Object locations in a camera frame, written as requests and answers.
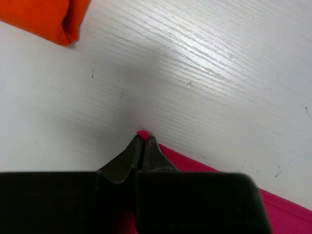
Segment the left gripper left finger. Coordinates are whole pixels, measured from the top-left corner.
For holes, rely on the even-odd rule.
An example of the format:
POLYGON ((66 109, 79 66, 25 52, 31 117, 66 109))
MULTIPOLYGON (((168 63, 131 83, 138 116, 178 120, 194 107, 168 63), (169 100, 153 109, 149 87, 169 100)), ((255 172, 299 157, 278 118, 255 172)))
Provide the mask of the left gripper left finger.
POLYGON ((1 233, 135 233, 134 177, 142 149, 142 137, 135 136, 96 171, 1 173, 1 233))

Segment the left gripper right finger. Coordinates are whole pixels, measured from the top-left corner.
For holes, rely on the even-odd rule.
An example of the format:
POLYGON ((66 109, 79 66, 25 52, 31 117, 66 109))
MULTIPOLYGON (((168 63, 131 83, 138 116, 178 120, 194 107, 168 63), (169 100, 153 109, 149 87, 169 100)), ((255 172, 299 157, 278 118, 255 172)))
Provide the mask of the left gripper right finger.
POLYGON ((135 178, 136 228, 140 234, 269 234, 258 188, 240 173, 182 172, 145 142, 135 178))

